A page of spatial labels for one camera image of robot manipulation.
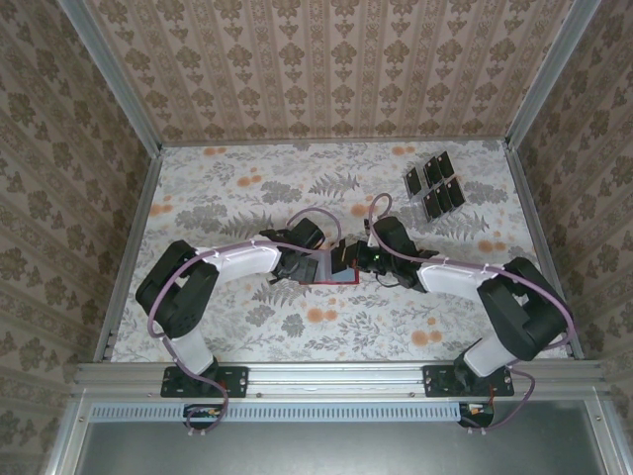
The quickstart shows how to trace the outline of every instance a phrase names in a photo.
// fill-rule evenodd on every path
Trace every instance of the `damask wallpaper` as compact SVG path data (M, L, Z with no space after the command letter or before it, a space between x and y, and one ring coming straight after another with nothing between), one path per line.
M54 1L0 2L0 473L38 473L92 359L148 157Z
M603 1L519 148L589 357L633 439L633 3Z
M572 0L87 0L168 144L501 137Z

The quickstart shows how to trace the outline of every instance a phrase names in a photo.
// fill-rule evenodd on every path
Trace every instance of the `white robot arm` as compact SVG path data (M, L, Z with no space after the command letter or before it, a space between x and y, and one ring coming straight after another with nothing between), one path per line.
M379 220L374 229L389 247L403 254L422 257L437 254L415 249L405 228L394 217ZM198 375L209 375L214 365L217 366L200 331L200 321L216 285L256 273L272 273L277 279L310 283L316 262L307 259L305 253L285 248L283 243L314 249L323 239L318 227L303 219L290 231L261 232L261 236L245 244L212 253L192 265L183 275L186 283L182 288L174 284L168 290L155 317L180 361ZM145 311L149 313L158 292L179 267L208 250L194 248L182 240L172 243L136 292L136 299ZM486 378L507 364L517 359L533 359L566 328L565 320L549 302L487 270L468 270L450 264L448 259L443 263L425 264L406 261L372 245L371 240L359 240L350 246L345 246L342 240L332 251L331 259L333 269L349 266L380 275L389 272L401 285L418 292L451 294L483 303L495 330L475 342L454 362L456 384L464 387L466 393L482 381L488 388ZM555 295L528 260L514 259L504 269Z

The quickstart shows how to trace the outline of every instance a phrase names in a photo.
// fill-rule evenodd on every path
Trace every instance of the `black mounting bracket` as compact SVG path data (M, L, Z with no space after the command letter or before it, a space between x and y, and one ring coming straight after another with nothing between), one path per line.
M479 378L469 388L458 379L453 364L423 366L422 377L427 398L514 396L512 377L505 367L486 378Z
M219 366L210 378L226 389L229 398L245 398L248 390L247 366ZM161 398L221 398L216 388L187 376L178 366L165 368Z

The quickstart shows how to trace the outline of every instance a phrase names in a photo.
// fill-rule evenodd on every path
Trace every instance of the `table surface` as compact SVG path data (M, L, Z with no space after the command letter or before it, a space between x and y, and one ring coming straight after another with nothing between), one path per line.
M467 202L422 223L403 175L444 150ZM177 147L164 149L162 157L113 361L167 360L162 345L147 334L147 317L134 292L173 241L195 247L234 243L284 228L308 206L336 215L344 236L366 238L368 205L388 192L393 214L418 248L471 262L503 264L519 255L536 262L500 141ZM310 219L335 237L328 217L310 214ZM291 281L269 286L269 278L253 275L214 290L202 332L220 361L454 359L492 329L479 303L388 289L370 274L361 274L359 285L345 286ZM567 353L557 348L541 356Z

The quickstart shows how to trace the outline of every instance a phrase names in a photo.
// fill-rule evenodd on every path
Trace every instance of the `purple cable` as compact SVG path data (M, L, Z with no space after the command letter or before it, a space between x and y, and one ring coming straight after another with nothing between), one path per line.
M559 346L563 346L567 344L576 335L576 328L574 327L574 321L572 320L572 316L570 315L569 311L565 308L565 306L561 302L559 302L559 300L556 297L554 297L547 290L543 289L542 287L535 284L534 282L531 282L518 275L512 274L511 272L508 272L507 270L500 267L495 267L495 266L491 266L487 264L486 266L484 266L481 264L472 264L470 262L461 262L459 260L451 260L451 259L438 259L438 258L423 259L421 257L411 257L410 255L401 254L397 252L396 250L393 250L390 247L388 247L380 239L380 237L374 230L374 223L372 221L374 208L376 207L376 202L380 200L381 198L387 198L389 200L389 204L387 205L387 211L385 211L385 213L383 213L381 217L384 217L392 207L393 200L389 193L381 193L376 198L374 198L374 201L372 201L372 204L369 206L369 230L372 236L374 237L374 239L376 240L376 242L378 243L378 245L382 247L386 252L394 255L395 257L399 257L400 259L409 260L411 262L420 262L422 264L450 264L450 265L454 265L456 267L462 267L465 269L487 270L487 271L502 275L503 277L507 277L508 279L511 279L514 282L518 282L519 284L524 285L528 289L532 289L534 292L540 294L543 298L545 298L551 304L553 304L554 307L556 307L558 311L561 313L561 315L563 316L567 324L567 335L562 340L557 341L556 343L549 344L544 349L552 349L552 348L557 348Z
M531 374L528 374L528 373L526 373L524 371L519 371L518 369L514 369L512 367L509 367L509 370L510 370L510 373L516 374L518 376L523 376L524 378L527 378L527 379L530 380L530 387L529 387L529 389L525 392L525 395L523 396L523 399L521 399L521 402L518 403L518 405L512 410L512 412L510 414L508 414L503 419L503 421L501 421L500 423L496 423L496 424L493 424L493 425L488 426L488 427L481 427L479 424L477 424L472 419L465 418L465 417L462 416L462 420L463 421L466 421L468 424L473 426L473 428L480 428L482 430L482 433L485 433L485 432L487 432L489 430L495 430L497 428L502 428L507 423L509 423L514 416L516 416L516 414L523 408L523 406L525 406L525 404L527 403L527 400L530 399L530 397L532 396L532 393L534 392L534 388L536 387L536 380L534 379L534 376L532 376Z
M409 255L401 254L401 253L391 249L390 247L388 247L380 239L380 237L376 233L376 230L374 229L374 223L373 223L373 220L372 220L374 208L376 207L376 202L378 200L380 200L381 198L387 198L389 200L389 203L387 205L387 210L385 211L385 213L380 215L380 218L386 216L387 212L389 212L389 210L391 210L392 202L393 202L393 199L392 199L391 195L389 193L381 193L380 195L376 196L376 198L374 198L374 201L372 201L372 204L369 206L369 217L368 217L369 218L369 230L370 230L372 236L374 237L374 239L376 240L376 242L378 243L378 245L380 247L382 247L385 251L389 252L390 254L394 255L395 257L399 257L400 259L409 260L411 262L430 263L430 264L446 264L446 263L448 263L448 259L438 259L438 258L422 259L420 257L411 257ZM463 267L463 268L466 268L466 269L489 270L490 272L495 272L495 273L497 273L499 275L502 275L503 277L507 277L508 279L511 279L514 282L518 282L518 283L524 285L525 287L534 290L535 292L537 292L538 294L543 296L545 299L550 301L552 304L554 304L554 306L558 309L558 311L563 315L563 318L565 319L565 322L567 323L567 335L561 341L549 344L548 346L545 347L545 349L551 349L551 348L556 348L556 347L559 347L559 346L563 346L564 344L567 344L570 341L570 339L572 339L574 337L574 335L576 334L576 328L574 327L574 321L572 320L572 316L570 315L568 310L565 308L565 306L563 304L561 304L558 301L558 299L556 299L547 290L545 290L542 287L536 285L535 283L530 282L529 280L524 279L522 277L519 277L518 275L514 275L511 272L508 272L505 269L501 269L499 267L494 267L494 266L489 266L489 265L486 265L484 267L484 266L482 266L480 264L471 264L469 262L460 262L460 261L457 261L457 260L451 261L451 265L455 265L455 266L458 266L458 267ZM530 382L531 382L530 383L530 388L527 390L527 392L525 393L525 396L523 396L523 399L518 404L518 406L516 408L514 408L514 410L505 419L503 419L503 421L501 421L498 424L495 424L493 426L490 426L490 427L486 428L486 430L494 430L496 428L501 428L501 427L505 426L507 423L509 423L510 420L514 416L516 416L516 414L521 410L521 408L523 408L523 406L525 406L527 401L532 396L532 393L534 392L534 387L536 386L536 380L530 374L527 374L524 371L519 371L517 369L513 369L510 365L508 365L510 372L512 372L514 374L517 374L519 376L523 376L523 377L528 378L530 380ZM466 419L467 422L472 423L472 421L470 421L468 418L464 418L464 419Z
M387 213L389 213L391 206L392 206L392 197L389 193L381 193L378 196L376 196L376 198L374 198L374 200L372 201L370 207L369 207L369 228L370 228L370 232L372 234L372 236L374 236L374 238L376 239L377 243L383 247L387 252L393 254L396 257L399 257L401 259L405 259L405 260L409 260L412 262L421 262L421 263L433 263L433 264L445 264L447 262L448 259L444 260L444 259L422 259L419 257L411 257L409 255L405 255L405 254L400 254L399 252L391 249L390 247L388 247L377 235L376 231L374 230L374 223L372 221L373 218L373 212L374 209L376 207L376 202L378 200L380 200L381 198L387 198L389 200L389 204L387 205L387 209L385 210L384 213L382 213L380 215L380 218L383 218L387 215ZM331 216L334 221L336 222L336 226L338 229L338 239L337 241L340 240L340 234L341 234L341 229L340 229L340 222L333 216L332 213L327 212L326 210L322 210L321 208L307 208L305 210L302 210L301 212L299 212L297 215L295 215L294 217L292 217L289 220L289 223L291 223L293 220L295 220L298 216L300 216L300 214L302 213L306 213L307 211L320 211L323 212L329 216ZM228 394L226 393L226 390L220 386L218 383L216 383L215 381L209 379L209 378L205 378L203 376L197 375L194 372L192 372L191 370L189 370L179 359L178 356L176 354L176 352L174 351L173 347L171 346L171 344L169 343L169 339L166 337L164 332L155 332L153 329L153 323L154 323L154 319L156 316L156 312L158 310L158 307L160 307L160 304L162 303L163 298L165 297L165 295L167 294L167 291L171 288L171 286L176 282L176 280L192 265L194 265L196 262L204 259L205 257L210 257L210 256L215 256L218 255L222 252L228 252L230 250L236 250L236 249L241 249L241 248L248 248L248 247L270 247L273 249L277 249L278 247L286 247L288 249L292 249L292 250L297 250L299 252L304 252L304 253L309 253L309 254L313 254L313 253L317 253L317 252L329 252L328 249L306 249L303 247L299 247L297 245L293 245L293 244L287 244L284 242L273 242L270 240L251 240L251 241L246 241L246 242L239 242L237 244L232 244L232 245L227 245L224 247L220 247L218 249L212 249L212 250L208 250L205 252L201 252L200 254L195 255L194 257L192 257L191 259L189 259L187 262L185 262L178 270L176 270L176 272L174 272L174 274L172 274L172 276L167 279L167 282L165 283L165 285L163 286L163 288L160 290L160 292L158 293L158 295L156 296L156 300L154 301L151 309L149 310L149 314L147 316L147 332L149 333L149 335L153 338L159 338L163 344L165 345L165 348L167 349L167 351L169 352L169 354L174 358L174 362L176 362L176 364L178 365L178 367L190 378L193 379L197 379L199 381L202 381L206 384L211 384L213 387L215 387L216 389L218 389L222 395L223 395L223 399L224 399L224 403L223 403L223 408L220 411L220 414L218 415L217 419L209 426L208 430L212 430L213 428L215 428L220 421L222 420L222 418L225 416L226 411L228 409ZM451 265L455 265L455 266L459 266L459 267L464 267L467 269L476 269L476 270L484 270L484 267L479 265L479 264L471 264L468 262L459 262L459 261L452 261ZM549 294L545 289L542 289L541 287L539 287L538 285L530 282L529 280L523 279L522 277L519 277L517 275L514 275L510 272L507 272L504 269L498 268L498 267L490 267L487 266L486 267L487 270L491 271L491 272L495 272L499 275L503 275L505 277L508 277L516 282L519 282L523 285L525 285L526 287L534 290L535 292L541 294L543 297L545 297L547 300L549 300L552 304L554 304L554 306L563 314L563 317L565 318L567 324L568 324L568 334L567 337L564 338L563 340L559 341L558 343L553 343L550 344L549 346L547 346L545 349L550 349L550 348L555 348L558 346L562 346L564 344L567 344L567 342L573 337L573 335L576 333L575 329L574 329L574 322L572 321L572 317L569 314L569 312L567 311L567 309L556 299L554 298L551 294ZM516 374L521 374L521 375L526 375L527 373L522 373L522 372L517 372L515 370ZM529 399L529 396L532 394L532 391L528 391L527 394L527 398L524 398L524 401L521 402L521 404L519 405L519 409L520 407L522 407L523 404L525 404L525 402L527 401L527 399Z
M191 417L194 414L202 413L203 411L207 411L207 410L208 410L208 408L193 408L192 410L189 411L189 413L187 413L187 419L185 420L185 426L186 426L186 428L188 430L191 431L191 432L189 432L190 435L192 433L194 433L196 430L199 430L200 433L202 435L204 435L207 432L207 430L212 430L214 428L214 424L216 424L218 422L218 420L220 419L220 415L219 415L219 418L216 419L216 421L214 423L212 423L210 426L208 426L207 428L195 429L195 428L191 427Z
M300 215L304 215L305 213L308 213L310 211L316 211L317 213L322 213L332 218L332 220L336 224L336 231L338 232L338 235L336 235L335 242L338 243L343 237L343 230L340 227L340 221L338 221L338 218L336 218L330 211L324 210L323 208L318 208L316 206L310 206L309 208L305 208L304 210L301 210L299 213L293 216L290 220L288 220L288 222L286 223L286 226L289 226L291 223L293 223L293 221L295 221Z
M165 333L164 332L155 332L154 331L154 319L156 318L156 312L158 311L158 308L160 307L160 304L162 303L162 300L165 298L165 295L167 294L167 291L171 288L171 286L176 282L176 280L189 267L194 265L196 262L204 259L205 257L210 257L212 255L218 255L218 254L220 254L222 252L228 252L230 250L236 250L236 249L248 248L248 247L255 247L255 246L258 246L258 247L270 247L270 248L273 248L273 249L277 249L277 247L286 247L288 249L298 250L300 252L305 252L305 253L309 253L309 254L314 254L314 253L317 253L317 252L329 252L328 249L305 249L305 248L299 247L297 245L286 244L284 242L273 242L271 240L251 240L251 241L246 241L246 242L239 242L237 244L227 245L225 247L220 247L218 249L212 249L212 250L207 250L205 252L201 252L200 254L196 254L191 259L189 259L187 262L185 262L183 265L181 265L178 268L178 270L176 270L176 272L174 272L173 275L171 277L169 277L169 279L167 279L167 282L165 282L165 285L163 286L163 288L160 289L160 292L158 292L158 295L156 296L156 300L154 301L153 305L151 306L151 309L149 310L149 314L147 315L147 332L149 333L149 335L152 338L158 338L158 339L160 339L162 341L162 343L165 346L165 349L167 349L167 352L171 355L171 357L173 358L174 362L182 370L182 372L185 373L190 378L197 379L198 381L202 381L203 383L212 385L214 388L216 388L217 390L219 390L221 392L222 397L223 397L223 407L220 410L220 413L218 414L218 417L216 418L216 420L207 429L205 429L205 431L213 430L214 428L216 428L218 426L218 424L220 423L220 421L225 416L226 411L228 410L228 393L226 392L225 388L220 386L215 381L213 381L213 380L211 380L209 378L205 378L204 376L200 376L200 375L194 373L193 371L191 371L189 368L187 368L187 366L185 366L185 364L183 364L180 361L180 359L178 358L178 355L176 354L176 351L173 349L173 347L172 347L172 345L170 343L170 340L165 335Z

